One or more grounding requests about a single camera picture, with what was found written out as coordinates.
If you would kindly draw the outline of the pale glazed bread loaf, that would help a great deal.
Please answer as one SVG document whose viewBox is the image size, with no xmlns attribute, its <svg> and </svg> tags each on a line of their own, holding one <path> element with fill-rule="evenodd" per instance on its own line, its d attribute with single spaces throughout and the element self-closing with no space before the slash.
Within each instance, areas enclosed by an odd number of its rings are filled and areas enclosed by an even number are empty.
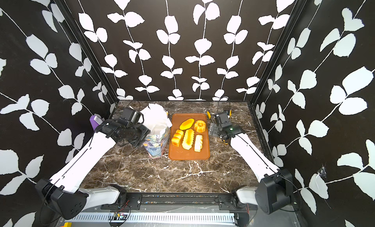
<svg viewBox="0 0 375 227">
<path fill-rule="evenodd" d="M 197 135 L 195 137 L 195 143 L 194 143 L 194 151 L 195 152 L 200 152 L 203 148 L 203 136 L 202 135 Z"/>
</svg>

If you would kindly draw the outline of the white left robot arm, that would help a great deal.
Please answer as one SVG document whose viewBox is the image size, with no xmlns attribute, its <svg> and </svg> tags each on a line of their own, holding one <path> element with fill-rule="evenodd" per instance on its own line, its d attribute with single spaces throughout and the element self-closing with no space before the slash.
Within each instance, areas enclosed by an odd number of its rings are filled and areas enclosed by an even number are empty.
<svg viewBox="0 0 375 227">
<path fill-rule="evenodd" d="M 150 130 L 141 123 L 119 118 L 107 119 L 96 127 L 92 138 L 59 172 L 50 179 L 41 179 L 35 188 L 43 204 L 65 220 L 83 210 L 111 205 L 122 208 L 126 203 L 126 190 L 119 185 L 85 189 L 81 183 L 102 156 L 122 139 L 131 145 L 141 144 Z"/>
</svg>

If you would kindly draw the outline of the yellow handled metal tongs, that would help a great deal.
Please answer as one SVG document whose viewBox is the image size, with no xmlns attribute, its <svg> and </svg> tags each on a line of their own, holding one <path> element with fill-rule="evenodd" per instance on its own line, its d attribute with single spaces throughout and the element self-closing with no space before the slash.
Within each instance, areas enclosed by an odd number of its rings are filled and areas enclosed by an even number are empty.
<svg viewBox="0 0 375 227">
<path fill-rule="evenodd" d="M 229 120 L 228 111 L 223 111 L 217 114 L 211 114 L 207 112 L 209 120 L 211 120 L 208 134 L 209 136 L 220 138 L 225 145 L 228 145 L 229 132 L 226 130 L 232 127 L 232 123 Z"/>
</svg>

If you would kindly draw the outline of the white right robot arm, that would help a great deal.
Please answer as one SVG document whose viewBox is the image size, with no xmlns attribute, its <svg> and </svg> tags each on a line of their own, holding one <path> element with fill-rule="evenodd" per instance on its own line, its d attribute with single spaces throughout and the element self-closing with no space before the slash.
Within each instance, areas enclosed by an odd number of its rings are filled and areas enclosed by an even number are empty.
<svg viewBox="0 0 375 227">
<path fill-rule="evenodd" d="M 236 150 L 255 174 L 258 186 L 238 188 L 234 196 L 241 204 L 256 205 L 266 214 L 272 214 L 292 203 L 293 177 L 287 169 L 281 170 L 266 158 L 251 142 L 239 126 L 230 122 L 211 123 L 209 134 L 223 141 L 230 140 L 230 146 Z"/>
</svg>

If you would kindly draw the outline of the long ridged yellow bread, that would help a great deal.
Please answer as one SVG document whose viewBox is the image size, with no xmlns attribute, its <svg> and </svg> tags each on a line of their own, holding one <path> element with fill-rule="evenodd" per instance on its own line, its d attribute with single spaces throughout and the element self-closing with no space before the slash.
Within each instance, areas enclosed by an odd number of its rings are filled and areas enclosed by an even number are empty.
<svg viewBox="0 0 375 227">
<path fill-rule="evenodd" d="M 192 148 L 193 142 L 194 142 L 194 130 L 188 129 L 185 131 L 184 138 L 182 141 L 182 147 L 185 150 L 190 150 Z"/>
</svg>

